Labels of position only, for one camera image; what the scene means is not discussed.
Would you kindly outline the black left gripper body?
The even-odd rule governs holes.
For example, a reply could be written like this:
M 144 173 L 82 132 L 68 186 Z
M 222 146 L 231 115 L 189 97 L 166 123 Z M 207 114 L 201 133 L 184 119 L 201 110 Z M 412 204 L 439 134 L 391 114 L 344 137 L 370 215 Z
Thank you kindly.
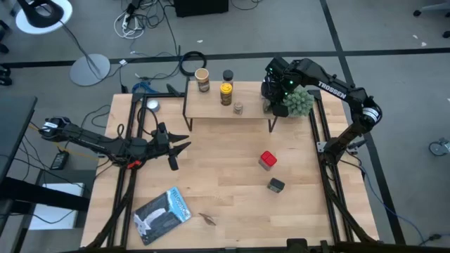
M 170 155 L 171 146 L 167 139 L 167 134 L 170 133 L 164 122 L 158 123 L 155 130 L 151 131 L 153 137 L 151 143 L 157 151 L 157 156 L 168 155 L 169 166 L 172 171 L 179 169 L 175 156 Z

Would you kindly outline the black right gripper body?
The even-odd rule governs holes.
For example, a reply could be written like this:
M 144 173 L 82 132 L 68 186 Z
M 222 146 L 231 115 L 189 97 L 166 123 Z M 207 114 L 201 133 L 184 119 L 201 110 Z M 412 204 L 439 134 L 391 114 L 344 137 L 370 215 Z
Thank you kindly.
M 296 70 L 299 64 L 300 60 L 288 63 L 282 57 L 275 57 L 265 68 L 261 94 L 270 102 L 271 111 L 276 117 L 289 115 L 288 106 L 283 104 L 283 99 L 300 85 L 301 76 Z

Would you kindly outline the yellow-lid seasoning can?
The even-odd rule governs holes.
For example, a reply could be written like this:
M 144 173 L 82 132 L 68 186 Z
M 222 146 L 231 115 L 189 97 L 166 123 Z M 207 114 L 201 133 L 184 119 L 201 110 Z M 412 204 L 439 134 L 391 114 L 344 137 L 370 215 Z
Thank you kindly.
M 224 106 L 230 105 L 232 102 L 233 86 L 230 83 L 222 83 L 220 86 L 220 100 Z

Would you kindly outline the beige-lid cylinder container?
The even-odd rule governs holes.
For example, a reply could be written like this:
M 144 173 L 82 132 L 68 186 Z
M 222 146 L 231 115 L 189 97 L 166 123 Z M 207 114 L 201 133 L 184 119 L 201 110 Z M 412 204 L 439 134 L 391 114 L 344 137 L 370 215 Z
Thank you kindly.
M 197 81 L 198 90 L 200 92 L 208 92 L 210 90 L 209 72 L 205 68 L 199 68 L 194 72 Z

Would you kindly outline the red-lid square spice tin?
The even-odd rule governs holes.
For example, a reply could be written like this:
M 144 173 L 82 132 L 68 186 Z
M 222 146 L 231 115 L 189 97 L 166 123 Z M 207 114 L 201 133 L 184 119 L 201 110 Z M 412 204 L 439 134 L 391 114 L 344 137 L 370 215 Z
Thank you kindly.
M 266 171 L 270 171 L 277 163 L 277 158 L 268 150 L 264 151 L 259 157 L 259 165 Z

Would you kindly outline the dark green rectangular tin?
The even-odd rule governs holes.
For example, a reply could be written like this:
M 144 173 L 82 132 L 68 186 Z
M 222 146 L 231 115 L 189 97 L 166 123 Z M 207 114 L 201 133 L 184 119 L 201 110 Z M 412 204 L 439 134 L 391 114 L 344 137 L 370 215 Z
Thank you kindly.
M 272 178 L 268 182 L 267 188 L 275 193 L 280 193 L 285 188 L 285 183 L 278 179 Z

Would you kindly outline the wooden shelf riser black legs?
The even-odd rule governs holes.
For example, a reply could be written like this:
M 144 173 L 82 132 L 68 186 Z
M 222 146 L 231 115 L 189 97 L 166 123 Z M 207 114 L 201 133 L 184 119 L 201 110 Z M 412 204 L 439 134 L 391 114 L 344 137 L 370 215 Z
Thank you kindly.
M 186 80 L 184 94 L 183 116 L 188 129 L 192 130 L 193 119 L 266 119 L 271 133 L 277 121 L 272 113 L 263 111 L 261 82 L 237 82 L 233 83 L 232 104 L 224 106 L 220 103 L 221 81 L 210 81 L 210 90 L 200 92 L 196 81 Z M 233 104 L 243 104 L 242 115 L 233 113 Z

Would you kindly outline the small potted succulent plant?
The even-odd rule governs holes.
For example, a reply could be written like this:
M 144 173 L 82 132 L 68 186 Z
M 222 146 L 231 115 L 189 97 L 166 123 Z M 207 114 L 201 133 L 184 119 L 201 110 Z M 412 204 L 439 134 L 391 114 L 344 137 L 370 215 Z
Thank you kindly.
M 313 108 L 315 98 L 306 89 L 297 87 L 283 99 L 289 117 L 306 117 Z

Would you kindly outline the blue Yellowstone book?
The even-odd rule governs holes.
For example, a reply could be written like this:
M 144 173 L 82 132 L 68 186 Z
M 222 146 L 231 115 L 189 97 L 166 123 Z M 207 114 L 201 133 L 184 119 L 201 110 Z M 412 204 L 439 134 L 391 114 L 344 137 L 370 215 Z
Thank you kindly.
M 144 245 L 151 244 L 191 217 L 191 211 L 176 186 L 133 213 L 134 224 Z

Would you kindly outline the black power adapter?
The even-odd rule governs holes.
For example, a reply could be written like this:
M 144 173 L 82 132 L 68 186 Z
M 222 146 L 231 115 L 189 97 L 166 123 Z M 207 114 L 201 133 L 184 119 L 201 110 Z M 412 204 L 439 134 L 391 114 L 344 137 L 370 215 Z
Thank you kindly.
M 70 154 L 67 151 L 60 150 L 52 161 L 50 170 L 63 170 L 67 164 Z

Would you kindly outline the white floor lamp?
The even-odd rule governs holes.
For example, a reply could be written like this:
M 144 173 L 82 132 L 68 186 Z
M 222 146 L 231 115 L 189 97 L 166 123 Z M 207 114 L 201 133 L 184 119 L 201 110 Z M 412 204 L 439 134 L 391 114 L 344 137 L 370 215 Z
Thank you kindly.
M 82 53 L 82 57 L 77 59 L 70 68 L 71 81 L 78 86 L 93 86 L 103 81 L 110 72 L 109 59 L 102 54 L 87 53 L 75 34 L 68 28 L 67 23 L 60 29 L 66 32 Z

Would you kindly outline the black box on floor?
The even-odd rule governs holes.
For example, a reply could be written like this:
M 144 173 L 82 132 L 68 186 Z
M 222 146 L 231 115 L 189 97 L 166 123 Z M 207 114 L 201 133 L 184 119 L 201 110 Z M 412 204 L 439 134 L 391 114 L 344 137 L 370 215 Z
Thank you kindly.
M 173 0 L 176 16 L 180 18 L 225 13 L 229 11 L 229 0 Z

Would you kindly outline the white box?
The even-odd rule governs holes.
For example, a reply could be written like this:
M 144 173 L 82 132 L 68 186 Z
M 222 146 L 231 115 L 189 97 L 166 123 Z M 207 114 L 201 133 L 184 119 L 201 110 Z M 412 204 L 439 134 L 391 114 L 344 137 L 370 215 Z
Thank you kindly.
M 59 190 L 78 197 L 81 197 L 84 193 L 84 186 L 84 183 L 43 184 L 43 187 L 45 188 Z M 78 211 L 76 210 L 36 204 L 28 229 L 31 231 L 73 229 L 75 227 L 77 215 Z

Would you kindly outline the black floor beam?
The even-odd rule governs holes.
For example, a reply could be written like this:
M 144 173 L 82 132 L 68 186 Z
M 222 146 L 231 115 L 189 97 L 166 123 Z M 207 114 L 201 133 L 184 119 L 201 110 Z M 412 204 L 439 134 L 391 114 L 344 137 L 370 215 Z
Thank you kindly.
M 82 212 L 89 208 L 89 199 L 86 197 L 44 188 L 9 177 L 0 183 L 0 197 Z

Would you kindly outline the black desk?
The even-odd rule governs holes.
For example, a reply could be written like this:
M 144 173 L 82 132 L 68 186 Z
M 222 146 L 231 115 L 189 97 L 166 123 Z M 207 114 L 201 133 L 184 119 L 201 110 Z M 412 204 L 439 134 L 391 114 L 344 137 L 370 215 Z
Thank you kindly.
M 35 96 L 0 95 L 0 183 L 6 178 L 36 103 Z

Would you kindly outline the white round disc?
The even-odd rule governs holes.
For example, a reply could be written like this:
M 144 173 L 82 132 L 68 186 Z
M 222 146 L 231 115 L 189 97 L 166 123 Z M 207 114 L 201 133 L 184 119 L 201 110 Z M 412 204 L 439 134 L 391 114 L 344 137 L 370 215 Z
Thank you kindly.
M 72 16 L 68 0 L 17 0 L 20 10 L 15 17 L 17 28 L 33 35 L 48 34 L 60 29 Z

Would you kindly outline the office chair base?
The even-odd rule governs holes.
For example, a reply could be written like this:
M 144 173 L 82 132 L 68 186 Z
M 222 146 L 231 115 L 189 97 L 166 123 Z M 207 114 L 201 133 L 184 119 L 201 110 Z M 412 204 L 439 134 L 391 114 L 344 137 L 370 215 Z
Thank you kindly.
M 429 6 L 423 6 L 413 12 L 414 17 L 418 17 L 422 14 L 422 12 L 430 12 L 430 11 L 446 11 L 445 18 L 450 19 L 450 0 L 444 0 L 440 4 L 433 4 Z

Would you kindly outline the grey caster wheel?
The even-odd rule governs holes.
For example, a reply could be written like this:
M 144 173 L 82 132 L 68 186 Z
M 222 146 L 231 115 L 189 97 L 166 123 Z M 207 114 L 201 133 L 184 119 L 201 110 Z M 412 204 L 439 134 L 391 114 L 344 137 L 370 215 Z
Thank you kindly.
M 448 155 L 450 154 L 450 141 L 445 138 L 440 138 L 438 141 L 431 142 L 428 148 L 434 156 Z

